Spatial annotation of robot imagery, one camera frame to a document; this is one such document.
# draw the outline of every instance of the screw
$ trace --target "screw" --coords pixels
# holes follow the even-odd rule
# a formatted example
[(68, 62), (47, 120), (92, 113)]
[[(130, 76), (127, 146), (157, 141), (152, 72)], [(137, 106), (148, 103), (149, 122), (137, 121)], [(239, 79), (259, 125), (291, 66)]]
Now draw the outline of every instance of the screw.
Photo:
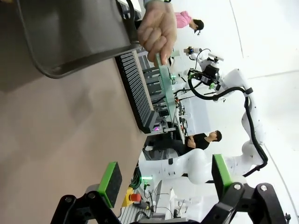
[(67, 203), (70, 203), (70, 202), (72, 201), (72, 198), (71, 198), (71, 197), (66, 197), (66, 198), (65, 198), (65, 201), (66, 201)]
[(240, 185), (240, 184), (235, 184), (235, 185), (234, 185), (234, 189), (236, 189), (236, 190), (240, 190), (240, 189), (241, 189), (241, 185)]
[(94, 195), (94, 193), (90, 193), (90, 194), (88, 194), (88, 197), (89, 197), (90, 199), (94, 199), (94, 198), (95, 198), (95, 195)]
[(266, 187), (265, 185), (262, 185), (262, 186), (261, 186), (261, 190), (262, 190), (262, 191), (266, 191), (266, 190), (267, 190), (267, 187)]

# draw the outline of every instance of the black hair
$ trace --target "black hair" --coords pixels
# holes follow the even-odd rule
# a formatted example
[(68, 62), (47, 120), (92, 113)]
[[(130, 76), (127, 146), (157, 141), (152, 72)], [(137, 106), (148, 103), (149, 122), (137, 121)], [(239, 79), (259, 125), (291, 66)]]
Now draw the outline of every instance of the black hair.
[(193, 22), (197, 25), (197, 29), (194, 31), (194, 33), (196, 33), (197, 31), (200, 31), (204, 28), (204, 23), (201, 20), (193, 20)]
[(217, 136), (217, 139), (216, 140), (214, 140), (214, 141), (221, 141), (221, 139), (222, 139), (222, 134), (221, 134), (221, 132), (220, 131), (216, 131), (216, 136)]

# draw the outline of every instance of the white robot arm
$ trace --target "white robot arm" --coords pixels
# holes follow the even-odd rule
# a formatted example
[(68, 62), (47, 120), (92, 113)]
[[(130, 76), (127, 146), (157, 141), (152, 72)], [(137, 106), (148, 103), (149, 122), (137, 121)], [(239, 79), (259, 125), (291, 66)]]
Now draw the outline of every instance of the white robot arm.
[[(242, 155), (224, 156), (226, 165), (231, 175), (248, 176), (267, 164), (261, 145), (264, 140), (264, 131), (261, 120), (258, 116), (258, 108), (254, 100), (254, 93), (247, 79), (240, 69), (234, 69), (225, 76), (219, 75), (218, 60), (223, 60), (212, 54), (211, 58), (201, 60), (202, 72), (190, 69), (188, 83), (195, 96), (205, 100), (217, 100), (220, 97), (228, 96), (234, 91), (242, 91), (245, 96), (246, 112), (242, 117), (242, 126), (249, 136), (249, 140), (243, 144)], [(203, 96), (196, 92), (192, 86), (191, 79), (202, 81), (207, 86), (213, 86), (216, 95)], [(187, 174), (189, 180), (194, 184), (205, 183), (212, 179), (212, 161), (207, 159), (205, 151), (194, 149), (183, 156), (170, 160), (141, 161), (139, 163), (142, 175), (153, 177), (155, 183), (163, 179), (172, 179)]]

